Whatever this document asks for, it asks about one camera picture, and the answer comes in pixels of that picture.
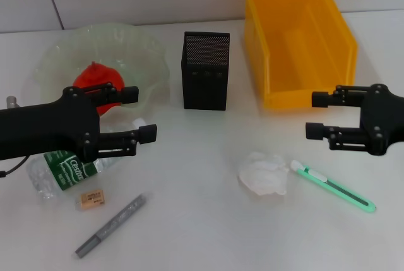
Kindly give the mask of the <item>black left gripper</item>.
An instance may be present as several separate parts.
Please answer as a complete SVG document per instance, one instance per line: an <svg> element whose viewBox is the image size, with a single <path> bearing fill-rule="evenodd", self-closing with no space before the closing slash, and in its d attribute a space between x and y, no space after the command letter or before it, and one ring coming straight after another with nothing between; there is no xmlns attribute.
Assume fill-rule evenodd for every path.
<svg viewBox="0 0 404 271"><path fill-rule="evenodd" d="M112 83L68 87L48 104L1 110L1 159L56 150L73 152L83 162L98 157L135 156L137 144L153 143L157 125L101 133L96 106L137 103L137 86L120 90Z"/></svg>

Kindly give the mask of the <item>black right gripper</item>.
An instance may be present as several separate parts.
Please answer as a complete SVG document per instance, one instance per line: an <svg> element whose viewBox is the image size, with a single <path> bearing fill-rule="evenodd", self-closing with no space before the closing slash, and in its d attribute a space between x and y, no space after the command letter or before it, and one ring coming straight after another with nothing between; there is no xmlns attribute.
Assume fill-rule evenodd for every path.
<svg viewBox="0 0 404 271"><path fill-rule="evenodd" d="M370 87L337 85L332 94L313 92L313 107L360 107L360 128L306 123L308 140L327 139L330 150L367 151L384 155L390 145L403 141L403 97L384 84Z"/></svg>

